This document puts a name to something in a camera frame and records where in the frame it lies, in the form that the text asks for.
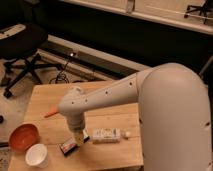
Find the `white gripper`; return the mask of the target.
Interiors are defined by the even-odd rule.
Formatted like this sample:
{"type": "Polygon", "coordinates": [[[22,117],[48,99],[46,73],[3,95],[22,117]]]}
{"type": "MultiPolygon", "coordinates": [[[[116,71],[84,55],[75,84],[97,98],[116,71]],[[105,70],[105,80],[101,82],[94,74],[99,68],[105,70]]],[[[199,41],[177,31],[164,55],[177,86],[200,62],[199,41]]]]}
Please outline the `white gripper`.
{"type": "Polygon", "coordinates": [[[74,137],[76,143],[78,143],[78,146],[83,145],[83,143],[84,143],[84,132],[83,132],[83,130],[85,128],[85,120],[84,119],[68,118],[67,124],[68,124],[69,129],[72,132],[74,132],[73,137],[74,137]]]}

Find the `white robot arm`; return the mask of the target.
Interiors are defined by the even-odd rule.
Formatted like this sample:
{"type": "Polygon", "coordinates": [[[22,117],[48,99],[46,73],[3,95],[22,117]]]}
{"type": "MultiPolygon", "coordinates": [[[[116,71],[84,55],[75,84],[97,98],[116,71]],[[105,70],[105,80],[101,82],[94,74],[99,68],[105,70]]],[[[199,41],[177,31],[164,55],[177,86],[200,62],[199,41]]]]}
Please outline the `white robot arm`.
{"type": "Polygon", "coordinates": [[[138,105],[144,171],[213,171],[208,90],[181,64],[149,68],[89,93],[71,88],[59,113],[79,132],[85,112],[128,103],[138,105]]]}

